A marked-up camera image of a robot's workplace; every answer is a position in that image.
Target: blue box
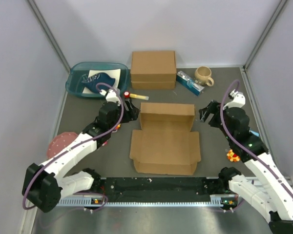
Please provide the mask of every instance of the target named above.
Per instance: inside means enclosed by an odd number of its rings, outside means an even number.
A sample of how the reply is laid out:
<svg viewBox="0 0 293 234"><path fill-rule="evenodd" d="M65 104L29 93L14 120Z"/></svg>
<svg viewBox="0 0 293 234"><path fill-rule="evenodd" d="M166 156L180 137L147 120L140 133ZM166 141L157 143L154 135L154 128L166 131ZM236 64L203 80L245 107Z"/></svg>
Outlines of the blue box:
<svg viewBox="0 0 293 234"><path fill-rule="evenodd" d="M202 85L196 84L194 80L183 71L177 72L176 80L197 96L199 96L204 89Z"/></svg>

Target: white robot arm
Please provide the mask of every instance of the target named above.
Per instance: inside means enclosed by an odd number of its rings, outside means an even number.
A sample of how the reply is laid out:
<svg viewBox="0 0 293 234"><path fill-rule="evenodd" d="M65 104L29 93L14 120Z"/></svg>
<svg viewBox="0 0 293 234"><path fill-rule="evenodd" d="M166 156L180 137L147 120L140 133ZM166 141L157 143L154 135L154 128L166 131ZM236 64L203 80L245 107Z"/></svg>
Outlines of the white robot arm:
<svg viewBox="0 0 293 234"><path fill-rule="evenodd" d="M224 105L222 110L220 103L211 101L206 108L199 111L200 119L205 122L209 114L214 114L209 125L223 132L234 153L255 174L265 192L248 182L234 167L222 169L219 174L219 189L239 194L265 218L274 234L293 233L293 189L278 170L267 147L250 131L249 118L241 109L245 104L244 95L233 90L229 98L232 101ZM220 111L223 111L224 122L231 137L256 155L256 158L228 136Z"/></svg>
<svg viewBox="0 0 293 234"><path fill-rule="evenodd" d="M44 163L40 165L33 163L27 168L22 194L43 212L52 210L61 198L89 190L94 180L101 178L94 170L84 169L75 175L65 177L67 172L89 153L101 147L111 137L111 133L104 133L110 131L115 124L119 121L127 123L138 118L139 109L132 104L129 95L125 95L124 112L121 116L119 95L113 90L108 92L101 90L101 94L105 96L106 102L99 110L99 115L74 142Z"/></svg>

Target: pink plate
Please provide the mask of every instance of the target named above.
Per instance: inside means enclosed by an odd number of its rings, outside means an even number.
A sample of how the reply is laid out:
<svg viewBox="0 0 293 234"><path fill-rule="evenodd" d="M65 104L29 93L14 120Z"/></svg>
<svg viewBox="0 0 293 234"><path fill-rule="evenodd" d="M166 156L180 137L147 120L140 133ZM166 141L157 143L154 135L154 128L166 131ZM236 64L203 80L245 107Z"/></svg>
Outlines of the pink plate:
<svg viewBox="0 0 293 234"><path fill-rule="evenodd" d="M48 159L54 157L59 152L61 152L65 147L69 146L69 144L71 144L77 137L78 134L74 132L65 132L60 135L57 135L49 144L47 150Z"/></svg>

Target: blue plastic tray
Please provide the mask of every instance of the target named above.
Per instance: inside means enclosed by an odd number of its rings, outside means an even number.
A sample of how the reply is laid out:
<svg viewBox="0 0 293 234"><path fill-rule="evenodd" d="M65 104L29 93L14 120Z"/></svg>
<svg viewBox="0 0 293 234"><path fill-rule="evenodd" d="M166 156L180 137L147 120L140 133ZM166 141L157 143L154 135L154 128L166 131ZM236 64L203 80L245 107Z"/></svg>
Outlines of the blue plastic tray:
<svg viewBox="0 0 293 234"><path fill-rule="evenodd" d="M118 83L118 88L123 94L129 84L129 70L121 63L111 62L81 62L76 64L70 70L65 89L69 94L73 94L84 98L104 98L100 94L83 94L84 85L82 84L82 76L89 74L89 70L115 70L121 69L121 76Z"/></svg>

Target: beige mug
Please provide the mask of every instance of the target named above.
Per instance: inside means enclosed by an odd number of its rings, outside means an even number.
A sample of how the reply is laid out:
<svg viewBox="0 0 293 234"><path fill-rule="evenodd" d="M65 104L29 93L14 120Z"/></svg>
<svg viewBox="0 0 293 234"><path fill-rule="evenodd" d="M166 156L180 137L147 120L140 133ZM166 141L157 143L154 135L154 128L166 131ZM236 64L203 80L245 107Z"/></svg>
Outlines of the beige mug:
<svg viewBox="0 0 293 234"><path fill-rule="evenodd" d="M211 77L211 70L208 67L199 67L195 70L194 76L199 84L208 86L214 85L214 80Z"/></svg>

